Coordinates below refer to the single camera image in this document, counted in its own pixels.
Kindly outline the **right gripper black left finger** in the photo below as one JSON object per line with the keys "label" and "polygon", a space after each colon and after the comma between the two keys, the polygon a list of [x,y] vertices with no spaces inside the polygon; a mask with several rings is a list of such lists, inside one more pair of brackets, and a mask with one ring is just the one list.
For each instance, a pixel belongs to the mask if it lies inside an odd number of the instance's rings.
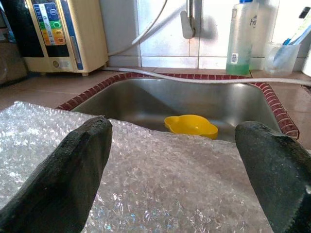
{"label": "right gripper black left finger", "polygon": [[100,186],[112,144],[103,116],[71,131],[0,211],[3,233],[79,233]]}

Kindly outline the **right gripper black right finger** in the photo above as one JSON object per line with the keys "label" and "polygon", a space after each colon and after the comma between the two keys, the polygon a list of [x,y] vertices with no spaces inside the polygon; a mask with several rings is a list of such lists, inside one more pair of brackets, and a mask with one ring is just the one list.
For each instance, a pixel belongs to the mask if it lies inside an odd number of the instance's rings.
{"label": "right gripper black right finger", "polygon": [[311,155],[296,140],[257,121],[235,128],[251,186],[276,233],[311,231]]}

